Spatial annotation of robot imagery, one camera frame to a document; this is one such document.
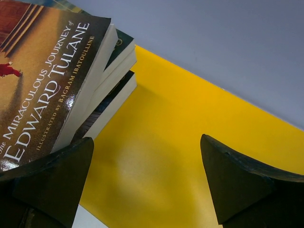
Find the book title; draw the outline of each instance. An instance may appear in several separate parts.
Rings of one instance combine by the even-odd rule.
[[[40,71],[32,85],[32,89],[19,107],[18,114],[7,127],[7,132],[3,134],[3,138],[5,138],[6,141],[11,141],[13,138],[16,138],[16,141],[12,143],[0,143],[0,154],[5,152],[3,155],[4,158],[10,158],[17,162],[20,161],[32,140],[32,133],[36,130],[37,125],[42,121],[44,112],[48,108],[51,100],[54,99],[55,95],[57,95],[61,89],[63,89],[63,93],[66,94],[65,91],[69,89],[69,86],[61,88],[61,85],[59,85],[54,78],[58,78],[58,76],[60,78],[66,75],[67,69],[69,68],[78,50],[79,44],[82,42],[89,27],[89,23],[74,24],[72,21],[69,21],[68,24],[65,25],[65,28],[61,32],[51,54],[44,62],[45,68]],[[47,80],[47,83],[44,83],[43,92],[38,93],[38,90],[42,85],[42,81],[44,80]],[[32,104],[36,94],[39,94],[38,101]],[[60,96],[60,102],[63,102],[64,96],[65,95]],[[20,122],[24,118],[25,113],[29,111],[30,115],[29,118],[27,118],[26,124],[23,129],[18,131]],[[16,132],[20,132],[20,135],[14,137]]]

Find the stack of books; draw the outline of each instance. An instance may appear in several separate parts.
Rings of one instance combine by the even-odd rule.
[[[134,48],[66,0],[0,1],[0,171],[94,139],[136,88]]]

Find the glossy cover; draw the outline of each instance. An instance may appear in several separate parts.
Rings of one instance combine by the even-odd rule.
[[[51,152],[109,25],[0,1],[0,171]]]
[[[75,13],[84,13],[88,14],[84,10],[80,9],[79,7],[73,5],[72,3],[66,1],[66,0],[22,0],[23,2],[27,3],[33,3],[33,4],[38,4],[41,6],[48,6],[48,7],[53,7],[61,10],[67,10]],[[125,50],[128,45],[134,40],[133,37],[130,37],[128,34],[125,34],[124,32],[120,30],[116,30],[117,35],[118,35],[118,41],[115,46],[115,49],[106,65],[105,68],[110,66],[110,64],[122,53],[123,50]]]

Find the paperback book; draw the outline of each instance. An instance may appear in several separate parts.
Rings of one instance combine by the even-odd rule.
[[[98,82],[111,20],[19,1],[0,1],[0,171],[63,147]]]

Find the yellow background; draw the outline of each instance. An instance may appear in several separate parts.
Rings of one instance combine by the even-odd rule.
[[[96,138],[81,199],[107,226],[219,227],[203,133],[304,174],[304,132],[141,47],[136,54],[138,86]]]

